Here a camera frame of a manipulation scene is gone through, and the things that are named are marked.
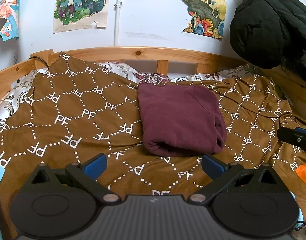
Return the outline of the maroon long-sleeve top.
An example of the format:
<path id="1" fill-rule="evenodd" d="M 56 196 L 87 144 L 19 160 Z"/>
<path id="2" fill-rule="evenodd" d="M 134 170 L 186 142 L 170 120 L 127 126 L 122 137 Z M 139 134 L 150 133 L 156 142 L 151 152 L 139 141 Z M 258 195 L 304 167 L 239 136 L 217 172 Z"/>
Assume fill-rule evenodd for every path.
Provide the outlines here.
<path id="1" fill-rule="evenodd" d="M 216 94 L 199 85 L 142 84 L 138 102 L 143 144 L 160 157 L 221 152 L 226 124 Z"/>

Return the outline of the brown PF-print blanket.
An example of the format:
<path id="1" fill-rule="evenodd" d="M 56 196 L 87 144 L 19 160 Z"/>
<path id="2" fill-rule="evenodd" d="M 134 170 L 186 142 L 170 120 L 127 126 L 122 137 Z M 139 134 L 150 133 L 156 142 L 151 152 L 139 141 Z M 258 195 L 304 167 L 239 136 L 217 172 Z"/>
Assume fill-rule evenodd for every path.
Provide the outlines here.
<path id="1" fill-rule="evenodd" d="M 306 153 L 276 136 L 280 126 L 306 128 L 306 121 L 296 115 L 273 81 L 253 74 L 170 85 L 199 85 L 215 93 L 227 132 L 216 157 L 245 168 L 271 164 L 289 190 L 304 197 L 306 219 L 306 185 L 295 172 L 306 164 Z M 40 163 L 63 168 L 103 153 L 107 169 L 98 182 L 121 197 L 188 197 L 210 183 L 200 157 L 159 157 L 146 150 L 139 86 L 66 53 L 45 74 L 36 75 L 22 105 L 0 128 L 0 165 L 5 169 L 0 182 L 2 239 L 16 237 L 10 203 Z"/>

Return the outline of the white floral bed sheet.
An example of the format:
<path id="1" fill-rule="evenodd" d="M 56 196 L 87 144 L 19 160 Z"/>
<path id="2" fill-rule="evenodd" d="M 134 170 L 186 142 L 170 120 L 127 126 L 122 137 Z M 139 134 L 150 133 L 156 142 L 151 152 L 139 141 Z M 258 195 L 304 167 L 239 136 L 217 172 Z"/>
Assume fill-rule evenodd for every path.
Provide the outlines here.
<path id="1" fill-rule="evenodd" d="M 154 85 L 160 85 L 168 82 L 180 82 L 180 81 L 221 81 L 231 77 L 246 77 L 253 74 L 262 75 L 263 72 L 260 68 L 246 64 L 238 66 L 237 68 L 222 70 L 213 74 L 197 73 L 190 76 L 181 76 L 171 79 L 170 77 L 160 73 L 142 73 L 126 63 L 121 62 L 105 62 L 99 64 L 109 72 L 120 75 L 130 81 L 137 84 L 152 83 Z M 32 83 L 37 74 L 45 74 L 46 68 L 32 70 L 29 74 L 20 78 L 20 81 L 15 85 L 0 101 L 0 128 L 3 127 L 7 119 L 9 119 L 19 108 L 20 104 L 24 102 L 24 97 L 30 90 Z"/>

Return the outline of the black puffer jacket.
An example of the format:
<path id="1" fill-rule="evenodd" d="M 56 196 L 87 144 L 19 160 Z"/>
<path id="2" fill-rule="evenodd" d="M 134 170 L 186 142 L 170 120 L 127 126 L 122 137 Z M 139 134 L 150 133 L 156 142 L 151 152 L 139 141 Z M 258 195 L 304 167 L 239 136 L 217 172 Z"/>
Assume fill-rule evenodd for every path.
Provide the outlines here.
<path id="1" fill-rule="evenodd" d="M 245 61 L 264 69 L 283 66 L 306 82 L 306 6 L 299 0 L 243 0 L 229 34 Z"/>

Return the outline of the wooden bed frame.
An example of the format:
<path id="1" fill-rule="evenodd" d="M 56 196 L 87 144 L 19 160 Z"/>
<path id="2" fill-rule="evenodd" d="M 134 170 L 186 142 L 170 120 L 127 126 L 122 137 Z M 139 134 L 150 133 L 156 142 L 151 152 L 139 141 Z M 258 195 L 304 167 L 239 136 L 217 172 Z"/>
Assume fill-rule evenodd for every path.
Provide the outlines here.
<path id="1" fill-rule="evenodd" d="M 214 73 L 220 67 L 235 68 L 245 64 L 244 60 L 201 51 L 157 48 L 157 47 L 98 47 L 67 51 L 69 55 L 90 62 L 155 60 L 157 72 L 167 74 L 170 61 L 193 63 L 196 73 Z M 0 100 L 11 90 L 11 84 L 34 69 L 42 68 L 42 63 L 52 64 L 59 54 L 53 50 L 33 53 L 30 59 L 14 64 L 0 71 Z M 264 74 L 271 77 L 300 109 L 306 109 L 306 83 L 288 70 L 277 67 L 265 69 Z"/>

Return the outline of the colourful landscape wall poster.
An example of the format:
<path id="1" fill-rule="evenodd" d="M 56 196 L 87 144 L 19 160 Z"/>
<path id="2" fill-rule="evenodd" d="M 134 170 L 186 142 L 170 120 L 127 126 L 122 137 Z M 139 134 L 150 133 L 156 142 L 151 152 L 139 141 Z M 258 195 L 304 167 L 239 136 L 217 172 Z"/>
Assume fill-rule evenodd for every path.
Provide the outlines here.
<path id="1" fill-rule="evenodd" d="M 207 37 L 223 38 L 226 0 L 182 0 L 188 5 L 188 14 L 191 19 L 185 33 L 192 33 Z"/>

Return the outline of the anime boy wall poster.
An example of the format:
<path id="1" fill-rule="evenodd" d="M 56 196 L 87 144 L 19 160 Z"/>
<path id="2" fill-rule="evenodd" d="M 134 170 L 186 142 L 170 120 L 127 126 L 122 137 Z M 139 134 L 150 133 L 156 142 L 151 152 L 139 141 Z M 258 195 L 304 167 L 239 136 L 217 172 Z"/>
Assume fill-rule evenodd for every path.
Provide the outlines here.
<path id="1" fill-rule="evenodd" d="M 56 0 L 53 33 L 106 28 L 109 0 Z"/>

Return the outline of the white wall pipe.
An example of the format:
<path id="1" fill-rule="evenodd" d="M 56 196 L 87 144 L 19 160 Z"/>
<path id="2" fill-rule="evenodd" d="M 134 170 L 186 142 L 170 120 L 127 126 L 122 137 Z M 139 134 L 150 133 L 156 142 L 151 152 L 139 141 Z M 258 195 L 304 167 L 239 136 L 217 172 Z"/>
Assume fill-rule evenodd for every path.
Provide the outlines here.
<path id="1" fill-rule="evenodd" d="M 113 34 L 113 46 L 119 46 L 119 23 L 120 23 L 120 10 L 122 8 L 122 0 L 116 0 L 115 8 L 115 20 L 114 20 L 114 34 Z"/>

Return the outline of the red-haired anime wall poster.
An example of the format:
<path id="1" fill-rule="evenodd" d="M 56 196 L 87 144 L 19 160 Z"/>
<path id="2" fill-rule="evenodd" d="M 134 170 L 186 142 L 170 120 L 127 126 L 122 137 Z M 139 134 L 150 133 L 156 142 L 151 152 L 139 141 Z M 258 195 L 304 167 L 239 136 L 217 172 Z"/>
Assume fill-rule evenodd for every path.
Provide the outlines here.
<path id="1" fill-rule="evenodd" d="M 0 38 L 3 42 L 19 37 L 19 6 L 20 0 L 1 0 L 0 2 L 0 18 L 5 20 L 0 30 Z"/>

